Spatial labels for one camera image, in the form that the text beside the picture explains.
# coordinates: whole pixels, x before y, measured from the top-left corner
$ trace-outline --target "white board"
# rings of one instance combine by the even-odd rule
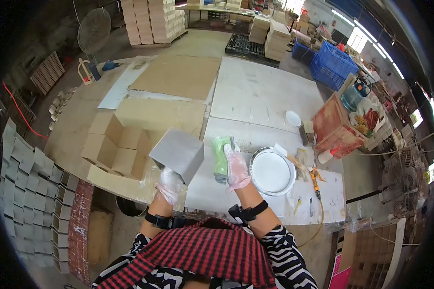
[[[249,165],[250,153],[243,153]],[[186,192],[185,207],[216,213],[228,213],[233,205],[241,205],[235,192],[226,192],[228,185],[219,184],[214,178],[215,157],[211,147],[204,147],[204,162],[191,180]],[[271,197],[261,194],[278,217],[284,215],[285,196]]]
[[[235,143],[244,153],[255,153],[261,147],[273,147],[278,143],[293,156],[296,156],[298,148],[304,149],[310,165],[315,157],[312,147],[302,145],[299,134],[230,119],[209,118],[204,133],[204,145],[210,147],[217,137],[223,136],[233,136]]]
[[[124,60],[130,63],[122,75],[116,80],[111,89],[108,91],[104,99],[98,105],[98,108],[117,109],[124,98],[139,98],[139,99],[164,99],[177,101],[192,101],[202,104],[208,104],[212,101],[216,79],[212,84],[206,100],[189,99],[175,95],[163,93],[148,92],[144,90],[129,89],[129,86],[148,68],[155,56],[137,56]]]
[[[223,57],[210,116],[299,133],[285,120],[310,120],[324,104],[314,81],[274,67]]]
[[[324,223],[341,222],[346,219],[342,175],[332,171],[318,170],[326,182],[317,178],[318,188],[324,207]],[[301,197],[296,215],[294,210]],[[312,198],[313,216],[310,217],[310,198]],[[286,194],[284,225],[309,225],[321,221],[320,203],[315,195],[313,183],[296,181],[291,192]]]

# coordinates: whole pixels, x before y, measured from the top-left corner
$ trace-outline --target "disposable plastic glove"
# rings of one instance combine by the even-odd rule
[[[182,177],[170,168],[165,167],[161,172],[156,187],[170,205],[175,205],[179,200],[179,192],[182,186]]]
[[[240,148],[236,146],[233,150],[230,144],[226,144],[224,145],[224,153],[228,162],[228,184],[230,185],[228,191],[246,187],[251,181],[251,177],[248,175],[248,167],[240,153]]]

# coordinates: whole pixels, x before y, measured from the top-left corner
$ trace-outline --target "glue bottle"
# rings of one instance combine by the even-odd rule
[[[336,153],[336,151],[339,149],[339,147],[334,148],[334,149],[329,149],[326,150],[324,152],[322,152],[321,154],[318,155],[318,161],[320,162],[320,164],[324,164],[327,161],[329,161],[330,159],[333,158],[333,155]]]

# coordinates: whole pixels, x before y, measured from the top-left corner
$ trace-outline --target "green sponge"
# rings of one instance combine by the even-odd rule
[[[224,153],[224,145],[232,144],[229,136],[218,137],[212,144],[212,151],[215,156],[214,177],[219,184],[226,184],[228,180],[228,162]]]

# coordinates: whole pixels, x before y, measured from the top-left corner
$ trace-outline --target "blue plastic crate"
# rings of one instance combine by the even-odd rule
[[[323,41],[323,45],[317,55],[320,61],[319,66],[328,68],[344,79],[348,77],[349,73],[356,74],[359,70],[359,67],[349,55],[327,41]]]
[[[322,66],[318,54],[313,55],[312,61],[310,61],[310,72],[315,80],[318,80],[335,91],[338,91],[346,81],[345,78],[342,78],[331,69]]]
[[[298,42],[297,38],[292,48],[291,56],[305,63],[310,63],[316,52]]]

